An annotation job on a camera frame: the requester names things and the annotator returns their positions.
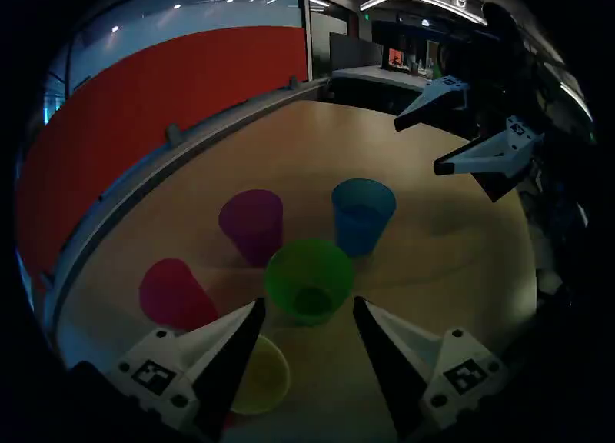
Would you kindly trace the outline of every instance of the glass window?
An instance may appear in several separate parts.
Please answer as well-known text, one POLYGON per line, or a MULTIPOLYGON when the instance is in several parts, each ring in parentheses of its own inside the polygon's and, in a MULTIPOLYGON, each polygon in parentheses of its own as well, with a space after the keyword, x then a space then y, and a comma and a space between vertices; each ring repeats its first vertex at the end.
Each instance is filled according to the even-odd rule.
POLYGON ((191 33, 239 26, 302 28, 299 0, 130 0, 95 17, 75 37, 71 92, 143 48, 191 33))
POLYGON ((354 13, 325 0, 309 0, 312 36, 312 77, 323 78, 331 74, 331 33, 348 34, 354 13))

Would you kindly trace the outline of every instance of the yellow cup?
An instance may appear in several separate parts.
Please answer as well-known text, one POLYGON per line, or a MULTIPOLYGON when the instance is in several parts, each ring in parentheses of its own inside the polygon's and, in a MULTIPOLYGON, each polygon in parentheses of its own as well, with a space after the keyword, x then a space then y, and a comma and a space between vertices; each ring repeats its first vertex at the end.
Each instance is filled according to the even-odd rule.
POLYGON ((291 387, 291 370, 275 344, 259 335, 231 411, 258 415, 278 406, 291 387))

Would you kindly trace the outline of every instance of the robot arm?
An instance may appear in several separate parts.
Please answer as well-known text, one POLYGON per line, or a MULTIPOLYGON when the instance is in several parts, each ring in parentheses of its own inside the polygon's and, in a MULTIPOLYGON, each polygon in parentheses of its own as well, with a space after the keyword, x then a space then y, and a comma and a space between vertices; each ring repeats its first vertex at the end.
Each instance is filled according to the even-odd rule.
MULTIPOLYGON (((469 110, 469 84, 453 76, 435 79, 397 118, 398 131, 423 122, 467 137, 475 125, 469 110)), ((529 170, 538 135, 521 118, 506 118, 505 129, 489 138, 478 138, 434 161, 436 175, 472 174, 496 201, 514 188, 529 170)))
POLYGON ((450 427, 507 383, 502 361, 462 328, 436 336, 361 297, 354 320, 400 440, 450 427))
POLYGON ((264 316, 259 298, 178 337, 155 329, 106 377, 161 423, 218 441, 264 316))

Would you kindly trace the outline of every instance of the red cup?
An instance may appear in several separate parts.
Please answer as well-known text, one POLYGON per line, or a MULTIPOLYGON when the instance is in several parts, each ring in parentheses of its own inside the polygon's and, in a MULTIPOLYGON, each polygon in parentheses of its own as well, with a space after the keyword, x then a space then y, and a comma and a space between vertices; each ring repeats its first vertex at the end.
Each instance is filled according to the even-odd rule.
POLYGON ((194 331, 218 319, 214 303, 190 268, 176 258, 150 267, 139 287, 139 300, 154 323, 175 329, 194 331))
POLYGON ((247 190, 220 210, 218 224, 250 265, 264 267, 282 246, 282 200, 268 190, 247 190))

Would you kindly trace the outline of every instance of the plastic cup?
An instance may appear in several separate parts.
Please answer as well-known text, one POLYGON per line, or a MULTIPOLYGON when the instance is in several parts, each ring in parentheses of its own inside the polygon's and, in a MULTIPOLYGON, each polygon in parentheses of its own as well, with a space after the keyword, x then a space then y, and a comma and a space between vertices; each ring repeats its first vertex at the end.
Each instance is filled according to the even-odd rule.
POLYGON ((259 335, 241 378, 231 411, 257 415, 278 406, 291 387, 291 370, 273 342, 259 335))
POLYGON ((269 261, 264 284, 271 300, 304 325, 327 321, 350 295, 351 260, 329 241, 286 244, 269 261))
POLYGON ((218 224, 250 265, 264 267, 282 246, 282 200, 268 190, 247 190, 222 207, 218 224))
POLYGON ((166 258, 153 264, 139 286, 141 310, 158 325, 193 331, 218 319, 214 302, 185 262, 166 258))
POLYGON ((367 178, 340 183, 331 194, 335 244, 349 257, 370 254, 393 216, 395 195, 385 185, 367 178))

